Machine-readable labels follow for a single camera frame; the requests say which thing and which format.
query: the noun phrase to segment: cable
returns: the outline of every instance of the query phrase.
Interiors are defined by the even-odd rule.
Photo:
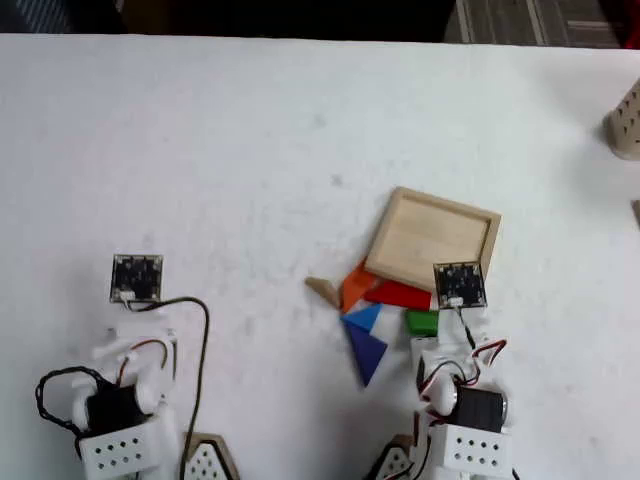
[[[169,350],[167,349],[167,345],[162,340],[158,340],[157,338],[144,340],[140,343],[136,343],[129,350],[137,350],[138,348],[144,347],[145,345],[149,345],[150,343],[158,343],[162,346],[164,355],[162,357],[162,363],[160,364],[160,368],[164,369],[164,366],[167,364],[167,358],[169,357]],[[124,368],[127,366],[128,363],[129,363],[129,357],[125,357],[124,361],[122,362],[122,365],[120,366],[120,372],[118,373],[118,380],[116,381],[117,386],[120,386],[120,384],[122,383],[122,377],[124,376]],[[175,379],[175,370],[176,369],[175,369],[175,357],[174,357],[174,368],[173,368],[174,379]]]
[[[425,381],[420,384],[420,388],[419,388],[420,396],[422,396],[422,393],[429,387],[429,385],[431,384],[431,382],[435,377],[435,374],[438,373],[438,370],[440,370],[445,365],[455,365],[460,371],[460,374],[462,375],[462,381],[465,383],[467,382],[467,377],[464,374],[464,370],[462,369],[460,364],[458,364],[453,360],[445,360],[444,362],[440,363],[436,368],[434,368],[429,374],[429,376],[425,379]]]
[[[464,327],[464,332],[467,334],[467,341],[469,342],[469,345],[471,345],[471,349],[475,350],[476,341],[473,339],[473,336],[471,335],[471,330],[469,330],[469,327],[465,323],[464,318],[462,318],[462,312],[460,311],[460,307],[456,307],[455,311],[458,314],[458,317],[460,317],[460,321],[462,322],[462,326]]]
[[[75,367],[67,367],[60,370],[50,371],[40,379],[40,381],[38,382],[38,385],[36,386],[35,394],[36,394],[36,405],[38,408],[38,413],[45,420],[55,423],[59,427],[69,430],[71,433],[75,435],[76,437],[75,448],[76,448],[76,452],[78,453],[78,456],[80,456],[79,443],[80,443],[80,439],[82,438],[82,431],[80,430],[80,428],[78,428],[71,420],[61,420],[60,418],[52,415],[44,406],[44,386],[46,385],[46,383],[52,378],[60,377],[62,375],[68,375],[71,373],[84,373],[86,375],[89,375],[95,380],[98,391],[104,388],[115,387],[115,385],[109,382],[102,375],[100,375],[99,372],[97,372],[96,370],[93,370],[92,368],[75,366]]]
[[[507,341],[506,340],[498,340],[497,342],[493,342],[490,343],[489,345],[484,345],[480,348],[478,348],[477,350],[475,350],[471,356],[472,357],[478,357],[478,355],[481,352],[484,352],[485,350],[491,350],[492,348],[495,348],[496,350],[493,352],[493,354],[491,355],[491,358],[489,359],[489,365],[493,364],[493,361],[496,359],[496,357],[498,356],[498,354],[502,351],[502,349],[504,347],[507,346]]]
[[[418,470],[418,474],[413,477],[411,480],[417,480],[422,475],[425,465],[427,464],[427,459],[429,458],[429,451],[431,450],[431,437],[427,437],[427,451],[424,454],[424,459],[422,460],[422,465],[420,466],[420,470]]]
[[[124,376],[124,367],[127,366],[127,363],[129,363],[129,357],[125,357],[125,359],[122,362],[122,365],[120,366],[120,371],[118,372],[118,379],[116,380],[117,387],[119,387],[122,384],[122,377]]]
[[[191,445],[191,437],[193,436],[193,429],[196,424],[196,418],[198,417],[198,410],[200,409],[200,396],[202,394],[202,377],[204,375],[204,359],[207,354],[207,339],[209,338],[209,309],[207,305],[196,297],[177,297],[171,300],[164,300],[162,302],[152,303],[142,308],[132,308],[128,301],[124,301],[125,307],[132,312],[150,312],[167,305],[173,305],[176,303],[195,303],[200,306],[204,311],[204,331],[202,336],[202,349],[200,350],[200,363],[198,365],[198,383],[196,387],[196,401],[193,406],[193,413],[191,414],[191,421],[189,422],[189,429],[184,441],[184,449],[182,450],[182,458],[180,459],[180,477],[184,478],[184,472],[187,465],[187,455],[189,453],[189,446]]]

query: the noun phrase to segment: carpet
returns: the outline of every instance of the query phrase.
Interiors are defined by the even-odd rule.
[[[444,42],[620,48],[622,2],[456,0]]]

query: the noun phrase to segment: wooden tray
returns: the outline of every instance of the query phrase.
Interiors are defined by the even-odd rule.
[[[434,263],[480,262],[489,271],[501,216],[398,187],[365,268],[384,278],[435,290]]]

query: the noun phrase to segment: white tabletop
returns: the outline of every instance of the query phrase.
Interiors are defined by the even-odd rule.
[[[225,436],[243,478],[361,478],[411,430],[404,327],[385,309],[390,348],[363,390],[336,312],[303,278],[341,280],[397,185],[503,214],[483,328],[509,339],[521,477],[640,467],[640,164],[598,133],[637,53],[3,36],[0,69],[11,478],[81,478],[71,435],[38,417],[33,389],[128,318],[107,302],[115,252],[164,254],[164,297],[210,305],[197,430]],[[167,314],[186,425],[201,318]],[[60,415],[64,385],[47,390]]]

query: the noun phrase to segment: circuit board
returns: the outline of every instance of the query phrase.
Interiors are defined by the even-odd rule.
[[[162,255],[113,256],[111,272],[112,303],[157,302],[162,283]]]
[[[433,272],[441,310],[487,306],[478,262],[438,263],[433,266]]]

